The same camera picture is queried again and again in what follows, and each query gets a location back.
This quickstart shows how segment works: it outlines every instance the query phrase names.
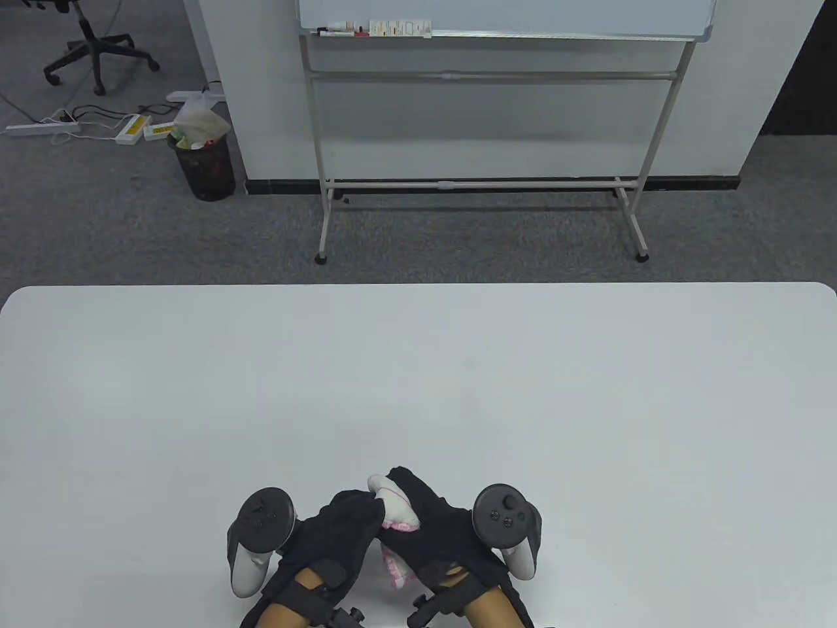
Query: black mesh trash can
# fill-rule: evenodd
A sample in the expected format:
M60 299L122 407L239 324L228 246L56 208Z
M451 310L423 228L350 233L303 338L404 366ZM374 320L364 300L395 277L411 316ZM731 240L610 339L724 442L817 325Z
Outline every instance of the black mesh trash can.
M212 146L189 150L177 148L172 136L166 141L177 154L192 193L202 201L219 201L235 192L235 172L229 158L227 136Z

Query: office chair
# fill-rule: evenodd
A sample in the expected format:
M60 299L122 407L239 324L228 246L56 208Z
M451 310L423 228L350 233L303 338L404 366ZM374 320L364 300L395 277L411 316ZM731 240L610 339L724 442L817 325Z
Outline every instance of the office chair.
M32 3L29 0L21 1L27 7L32 7ZM69 5L72 4L73 9L75 9L75 14L79 16L81 32L85 35L83 41L68 42L67 54L61 57L61 59L58 59L55 63L49 64L44 68L44 75L47 77L47 81L49 81L51 85L61 85L61 79L53 74L55 70L63 68L66 65L78 61L79 59L83 59L84 57L90 56L90 60L93 62L93 78L96 82L96 85L93 88L93 93L98 96L105 95L107 92L105 90L105 86L102 85L101 66L99 61L99 57L103 53L145 59L148 62L148 69L150 69L151 72L157 72L160 69L160 64L158 64L150 54L134 48L134 40L129 34L107 35L101 39L96 37L93 33L93 28L90 27L90 22L87 21L87 18L85 18L85 15L81 12L81 7L79 6L77 0L39 0L35 3L35 6L44 10L46 8L43 5L44 2L54 4L59 13L69 13ZM120 46L119 44L122 42L125 42L128 45Z

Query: vr controller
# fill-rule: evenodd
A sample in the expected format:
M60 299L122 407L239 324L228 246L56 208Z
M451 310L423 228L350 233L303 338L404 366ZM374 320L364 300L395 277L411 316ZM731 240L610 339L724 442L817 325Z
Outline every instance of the vr controller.
M489 548L500 550L509 572L530 580L537 570L541 547L541 514L513 486L492 484L477 496L471 513L474 532ZM259 592L273 552L282 548L299 527L290 496L268 487L244 502L227 531L230 585L239 598Z

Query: black glove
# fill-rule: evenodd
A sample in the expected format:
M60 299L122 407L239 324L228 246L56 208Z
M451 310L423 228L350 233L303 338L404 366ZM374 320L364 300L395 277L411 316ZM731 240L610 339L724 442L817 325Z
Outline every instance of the black glove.
M317 573L325 584L311 594L334 608L355 584L367 548L381 529L383 516L383 501L369 492L337 493L319 514L300 523L283 546L279 568L262 589L261 599L244 617L241 628L255 626L273 603L312 619L312 625L320 623L316 615L321 608L311 605L305 592L300 597L301 584L294 577L305 568Z
M381 529L377 537L403 559L422 584L437 594L436 598L440 598L442 606L436 612L460 613L470 602L467 598L475 599L499 586L514 606L523 625L533 628L520 595L511 585L506 564L474 532L471 511L450 506L412 471L402 466L392 469L387 477L398 484L410 501L421 528L410 533ZM450 589L442 588L440 585L449 578L448 571L457 565L465 568L470 576L478 580L478 584L465 578ZM442 595L447 595L448 590L455 592L460 587L465 597L460 595L459 601L467 601L459 608L446 610L452 607L442 602ZM454 601L453 605L458 605L459 601Z

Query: strap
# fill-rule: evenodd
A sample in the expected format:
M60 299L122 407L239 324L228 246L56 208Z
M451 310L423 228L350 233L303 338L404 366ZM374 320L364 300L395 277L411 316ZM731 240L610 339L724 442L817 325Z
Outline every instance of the strap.
M296 580L291 580L271 601L302 615L311 625L327 625L334 615L334 605L320 595L323 588L306 589Z
M413 602L416 611L407 618L407 626L424 628L438 613L461 616L462 610L487 590L473 574L468 574L456 586L437 589L429 600L426 595L421 595Z

